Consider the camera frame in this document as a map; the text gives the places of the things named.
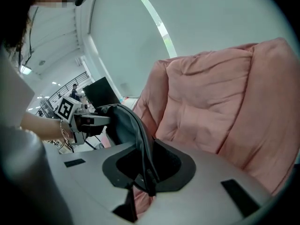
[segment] bracelet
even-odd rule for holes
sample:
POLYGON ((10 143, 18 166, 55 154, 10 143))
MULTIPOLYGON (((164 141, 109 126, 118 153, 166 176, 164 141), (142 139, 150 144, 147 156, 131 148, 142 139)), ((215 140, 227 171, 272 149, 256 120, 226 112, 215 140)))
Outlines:
POLYGON ((60 120, 60 131, 61 131, 61 134, 63 136, 63 138, 69 142, 69 134, 65 131, 65 129, 62 128, 62 123, 63 123, 63 120, 61 119, 60 120))

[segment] pink cushion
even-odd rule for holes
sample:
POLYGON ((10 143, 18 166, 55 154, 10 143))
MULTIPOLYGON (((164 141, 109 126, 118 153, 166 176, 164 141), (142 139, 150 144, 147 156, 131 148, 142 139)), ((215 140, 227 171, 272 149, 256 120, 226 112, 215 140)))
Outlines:
POLYGON ((160 60, 134 112, 152 135, 217 153, 271 193, 300 148, 300 64, 283 38, 160 60))

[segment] ceiling light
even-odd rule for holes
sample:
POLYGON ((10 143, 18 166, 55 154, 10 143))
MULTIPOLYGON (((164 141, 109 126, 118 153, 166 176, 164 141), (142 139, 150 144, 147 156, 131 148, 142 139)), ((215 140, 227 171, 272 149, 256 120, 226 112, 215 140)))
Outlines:
POLYGON ((29 67, 24 67, 23 65, 21 66, 21 73, 28 75, 31 73, 31 69, 29 67))

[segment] robotic arm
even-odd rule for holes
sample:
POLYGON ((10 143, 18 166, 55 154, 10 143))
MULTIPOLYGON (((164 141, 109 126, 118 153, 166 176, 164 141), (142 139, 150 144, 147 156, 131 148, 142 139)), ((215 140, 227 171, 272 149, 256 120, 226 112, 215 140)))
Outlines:
POLYGON ((103 127, 110 123, 109 117, 89 112, 83 103, 66 96, 62 97, 55 113, 70 126, 74 137, 70 145, 84 144, 88 137, 100 135, 103 127))

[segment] white wall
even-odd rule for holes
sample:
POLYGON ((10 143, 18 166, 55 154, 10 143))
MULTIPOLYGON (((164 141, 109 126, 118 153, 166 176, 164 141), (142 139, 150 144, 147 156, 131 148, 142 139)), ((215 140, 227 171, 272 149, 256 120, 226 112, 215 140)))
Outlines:
POLYGON ((121 94, 110 77, 106 67, 104 66, 98 50, 95 47, 94 41, 90 36, 90 21, 92 17, 93 5, 95 0, 86 0, 80 7, 76 7, 76 26, 79 44, 84 53, 83 59, 86 63, 86 70, 89 71, 91 80, 97 81, 102 77, 106 77, 111 88, 118 98, 121 94))
POLYGON ((296 37, 271 0, 149 0, 179 56, 284 37, 296 37))
POLYGON ((139 96, 154 62, 169 57, 140 0, 96 0, 90 35, 123 96, 139 96))

